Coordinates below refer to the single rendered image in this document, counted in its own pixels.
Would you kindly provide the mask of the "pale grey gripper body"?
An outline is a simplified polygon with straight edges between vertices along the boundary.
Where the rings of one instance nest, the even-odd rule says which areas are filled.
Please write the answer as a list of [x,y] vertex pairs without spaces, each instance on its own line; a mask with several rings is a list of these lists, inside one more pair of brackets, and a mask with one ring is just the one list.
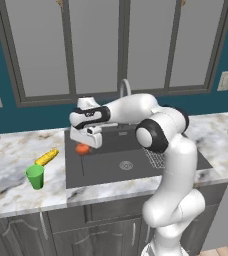
[[102,146],[102,128],[86,127],[78,130],[71,127],[70,138],[76,142],[98,149]]

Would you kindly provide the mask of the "orange squash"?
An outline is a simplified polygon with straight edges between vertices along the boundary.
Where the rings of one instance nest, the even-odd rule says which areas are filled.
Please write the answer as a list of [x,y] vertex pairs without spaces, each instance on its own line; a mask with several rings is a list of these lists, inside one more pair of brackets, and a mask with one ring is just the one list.
[[87,155],[90,153],[90,147],[86,144],[78,143],[75,152],[79,155]]

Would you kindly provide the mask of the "yellow corn cob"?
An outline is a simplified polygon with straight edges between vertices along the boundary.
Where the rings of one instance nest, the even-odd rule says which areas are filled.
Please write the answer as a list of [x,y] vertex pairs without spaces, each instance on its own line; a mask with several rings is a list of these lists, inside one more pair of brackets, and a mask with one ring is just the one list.
[[39,157],[35,160],[36,165],[45,166],[50,161],[52,161],[59,153],[57,148],[51,149],[50,151],[46,152],[44,155]]

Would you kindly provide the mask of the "dark grey sink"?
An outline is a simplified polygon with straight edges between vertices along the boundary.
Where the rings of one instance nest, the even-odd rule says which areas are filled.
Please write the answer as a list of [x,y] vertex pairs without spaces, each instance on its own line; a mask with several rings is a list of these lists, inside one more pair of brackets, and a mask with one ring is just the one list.
[[135,125],[104,127],[102,146],[85,155],[75,151],[77,143],[70,139],[69,129],[64,135],[67,189],[159,176],[165,168],[163,154],[137,142]]

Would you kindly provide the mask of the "green cup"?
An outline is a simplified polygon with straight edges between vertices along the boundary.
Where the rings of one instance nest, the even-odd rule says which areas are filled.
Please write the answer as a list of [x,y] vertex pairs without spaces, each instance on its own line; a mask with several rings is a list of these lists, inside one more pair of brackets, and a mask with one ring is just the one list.
[[44,167],[41,165],[31,165],[26,171],[25,175],[35,190],[42,189],[44,186]]

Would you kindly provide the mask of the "grey curved tap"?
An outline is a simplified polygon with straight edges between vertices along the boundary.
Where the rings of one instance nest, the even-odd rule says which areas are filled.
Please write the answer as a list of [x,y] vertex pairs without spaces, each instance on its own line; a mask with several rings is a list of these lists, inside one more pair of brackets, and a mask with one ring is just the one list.
[[120,83],[120,97],[123,98],[125,96],[131,95],[131,87],[129,81],[127,79],[123,79]]

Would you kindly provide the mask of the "grey cupboard door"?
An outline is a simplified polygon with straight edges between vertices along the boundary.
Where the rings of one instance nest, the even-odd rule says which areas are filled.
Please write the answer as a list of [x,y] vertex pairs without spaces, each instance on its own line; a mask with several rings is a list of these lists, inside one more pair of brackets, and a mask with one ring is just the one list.
[[205,198],[205,211],[190,223],[180,240],[189,256],[199,255],[226,188],[227,183],[198,187]]
[[[131,246],[133,223],[135,244]],[[58,256],[137,256],[141,219],[116,221],[53,235]]]
[[47,215],[43,213],[48,240],[39,213],[0,219],[0,256],[56,256]]

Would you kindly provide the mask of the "grey framed window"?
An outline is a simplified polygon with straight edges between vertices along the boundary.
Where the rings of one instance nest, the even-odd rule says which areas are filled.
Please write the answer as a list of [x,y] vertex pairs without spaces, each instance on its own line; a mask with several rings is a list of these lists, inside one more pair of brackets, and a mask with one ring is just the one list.
[[[199,4],[194,16],[201,21],[215,16],[217,28],[209,62],[205,65],[204,80],[179,86],[171,84],[171,76],[185,14],[182,0],[160,0],[174,5],[174,13],[167,21],[171,32],[164,41],[168,52],[163,70],[149,62],[161,62],[152,53],[143,54],[137,61],[132,59],[134,43],[142,50],[148,48],[145,39],[132,37],[133,33],[142,33],[140,28],[132,27],[132,8],[137,1],[145,0],[103,0],[100,4],[89,0],[99,11],[107,3],[117,5],[110,9],[109,14],[116,20],[104,21],[85,40],[89,46],[101,48],[91,61],[93,65],[101,65],[98,72],[78,69],[86,54],[76,52],[79,45],[75,42],[72,17],[78,10],[75,4],[82,0],[62,1],[64,5],[52,11],[51,0],[0,0],[0,41],[17,106],[73,104],[85,95],[98,100],[113,99],[117,97],[124,78],[133,83],[135,93],[166,96],[211,91],[227,30],[228,0],[191,0]],[[109,54],[104,47],[113,53]]]

